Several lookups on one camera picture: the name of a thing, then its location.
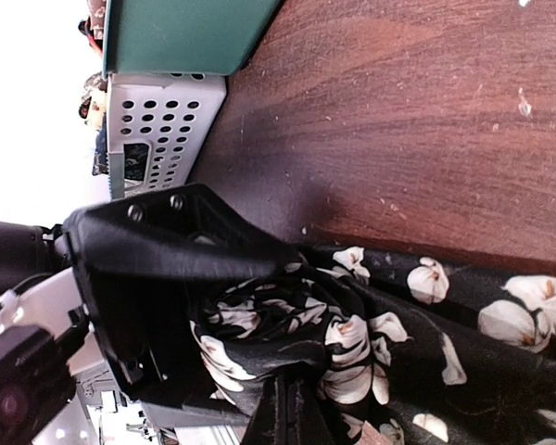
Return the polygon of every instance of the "bolt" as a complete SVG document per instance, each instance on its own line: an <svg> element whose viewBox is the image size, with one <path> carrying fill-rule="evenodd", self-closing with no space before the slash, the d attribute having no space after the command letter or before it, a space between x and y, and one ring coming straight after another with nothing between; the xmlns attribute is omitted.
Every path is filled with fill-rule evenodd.
<svg viewBox="0 0 556 445"><path fill-rule="evenodd" d="M145 213L139 206L132 204L128 208L128 218L132 221L140 222L145 217Z"/></svg>
<svg viewBox="0 0 556 445"><path fill-rule="evenodd" d="M171 196L169 202L173 210L181 210L183 208L183 199L179 195Z"/></svg>

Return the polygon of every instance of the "white wall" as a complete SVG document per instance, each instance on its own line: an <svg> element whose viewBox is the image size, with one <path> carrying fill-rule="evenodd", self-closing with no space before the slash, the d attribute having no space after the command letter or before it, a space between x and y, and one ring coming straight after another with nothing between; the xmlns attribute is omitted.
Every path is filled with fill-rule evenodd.
<svg viewBox="0 0 556 445"><path fill-rule="evenodd" d="M107 199L78 117L101 62L77 31L85 0L0 2L0 221L51 225Z"/></svg>

